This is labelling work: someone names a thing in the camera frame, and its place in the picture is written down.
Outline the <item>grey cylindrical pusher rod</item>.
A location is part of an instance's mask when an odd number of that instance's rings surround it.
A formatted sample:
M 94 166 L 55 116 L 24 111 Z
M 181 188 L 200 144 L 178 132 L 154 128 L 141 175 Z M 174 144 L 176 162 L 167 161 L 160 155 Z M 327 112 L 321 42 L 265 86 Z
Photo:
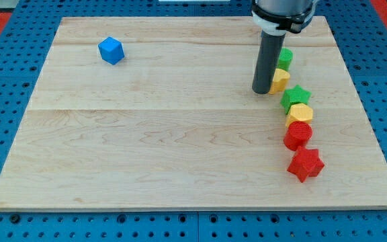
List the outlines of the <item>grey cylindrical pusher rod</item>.
M 284 38 L 285 35 L 273 36 L 266 32 L 261 33 L 261 43 L 252 83 L 252 90 L 255 93 L 269 93 Z

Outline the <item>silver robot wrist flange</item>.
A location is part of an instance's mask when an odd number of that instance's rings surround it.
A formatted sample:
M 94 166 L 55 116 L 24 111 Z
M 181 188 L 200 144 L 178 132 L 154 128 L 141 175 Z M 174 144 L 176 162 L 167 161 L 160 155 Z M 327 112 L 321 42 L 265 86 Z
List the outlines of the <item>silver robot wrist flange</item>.
M 300 33 L 311 22 L 316 0 L 252 0 L 253 22 L 266 34 Z

